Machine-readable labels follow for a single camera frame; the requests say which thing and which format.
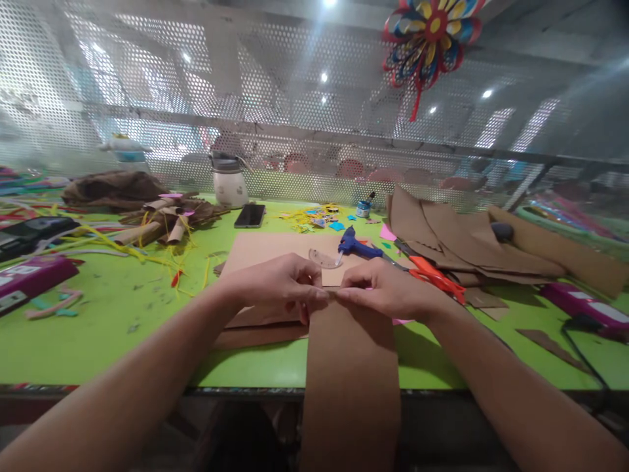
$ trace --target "black cable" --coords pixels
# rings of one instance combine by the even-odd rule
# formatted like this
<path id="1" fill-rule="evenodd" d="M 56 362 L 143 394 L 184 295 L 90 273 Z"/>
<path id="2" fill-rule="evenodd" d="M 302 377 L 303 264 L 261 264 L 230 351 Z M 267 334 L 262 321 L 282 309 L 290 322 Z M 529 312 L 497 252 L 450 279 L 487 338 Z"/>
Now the black cable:
<path id="1" fill-rule="evenodd" d="M 607 408 L 607 403 L 609 401 L 609 394 L 611 391 L 605 379 L 603 379 L 601 374 L 598 373 L 598 371 L 592 366 L 592 364 L 590 364 L 590 361 L 588 361 L 588 359 L 583 355 L 583 353 L 581 352 L 581 350 L 575 343 L 572 336 L 570 336 L 569 331 L 574 330 L 574 331 L 596 332 L 602 326 L 603 325 L 600 324 L 598 321 L 583 314 L 579 314 L 575 316 L 574 318 L 570 318 L 569 320 L 566 320 L 566 322 L 564 322 L 564 324 L 562 325 L 562 334 L 564 338 L 566 339 L 566 341 L 568 341 L 568 344 L 570 345 L 570 347 L 572 347 L 574 352 L 577 353 L 577 355 L 581 359 L 581 362 L 583 362 L 586 365 L 586 367 L 590 370 L 590 372 L 592 373 L 592 376 L 596 379 L 596 381 L 601 387 L 601 395 L 599 396 L 599 399 L 596 402 L 596 404 L 592 407 L 593 416 L 598 415 L 599 413 L 603 412 Z"/>

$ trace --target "right hand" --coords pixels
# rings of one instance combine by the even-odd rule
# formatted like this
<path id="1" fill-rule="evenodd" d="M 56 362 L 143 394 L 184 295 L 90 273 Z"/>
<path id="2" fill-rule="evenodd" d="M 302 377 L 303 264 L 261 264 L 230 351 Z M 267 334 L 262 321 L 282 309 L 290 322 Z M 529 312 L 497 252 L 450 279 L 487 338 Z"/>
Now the right hand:
<path id="1" fill-rule="evenodd" d="M 425 324 L 460 306 L 434 285 L 416 279 L 382 258 L 348 269 L 336 296 L 341 304 L 350 302 L 390 318 Z"/>

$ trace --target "pinwheel decoration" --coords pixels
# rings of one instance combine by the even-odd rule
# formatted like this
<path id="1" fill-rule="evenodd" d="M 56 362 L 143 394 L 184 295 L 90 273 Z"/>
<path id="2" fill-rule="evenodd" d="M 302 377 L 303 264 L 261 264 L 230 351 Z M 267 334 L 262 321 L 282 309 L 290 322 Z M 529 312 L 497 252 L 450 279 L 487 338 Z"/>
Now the pinwheel decoration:
<path id="1" fill-rule="evenodd" d="M 400 0 L 385 23 L 383 38 L 397 43 L 384 63 L 391 84 L 401 87 L 413 80 L 417 98 L 410 121 L 415 121 L 424 90 L 440 73 L 456 70 L 463 61 L 463 46 L 473 43 L 482 28 L 472 15 L 485 0 Z"/>

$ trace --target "orange scissors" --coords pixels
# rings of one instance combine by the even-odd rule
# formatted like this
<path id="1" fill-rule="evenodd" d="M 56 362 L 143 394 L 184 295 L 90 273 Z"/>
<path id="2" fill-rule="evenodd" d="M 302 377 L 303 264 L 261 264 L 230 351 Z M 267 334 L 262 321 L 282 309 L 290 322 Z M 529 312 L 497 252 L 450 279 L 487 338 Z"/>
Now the orange scissors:
<path id="1" fill-rule="evenodd" d="M 396 246 L 400 248 L 400 250 L 410 259 L 410 261 L 415 264 L 417 269 L 408 269 L 401 264 L 398 264 L 389 256 L 384 254 L 383 259 L 393 264 L 400 270 L 408 272 L 410 275 L 415 277 L 416 279 L 423 280 L 425 282 L 433 284 L 439 290 L 442 290 L 446 293 L 451 294 L 461 305 L 465 305 L 465 297 L 463 294 L 465 293 L 465 288 L 461 287 L 448 279 L 442 272 L 435 269 L 430 262 L 425 260 L 421 256 L 413 256 L 409 252 L 407 252 L 406 246 L 402 243 L 398 245 L 398 241 L 396 241 Z"/>

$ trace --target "glue gun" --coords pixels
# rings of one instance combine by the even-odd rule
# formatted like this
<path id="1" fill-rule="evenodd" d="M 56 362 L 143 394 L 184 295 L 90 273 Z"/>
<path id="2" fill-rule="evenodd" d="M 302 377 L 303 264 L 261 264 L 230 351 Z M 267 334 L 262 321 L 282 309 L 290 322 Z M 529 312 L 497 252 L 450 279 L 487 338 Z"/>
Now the glue gun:
<path id="1" fill-rule="evenodd" d="M 381 249 L 372 248 L 358 242 L 353 225 L 345 230 L 343 236 L 341 236 L 341 244 L 339 244 L 339 256 L 341 254 L 349 254 L 350 252 L 355 252 L 367 259 L 382 257 L 384 254 Z"/>

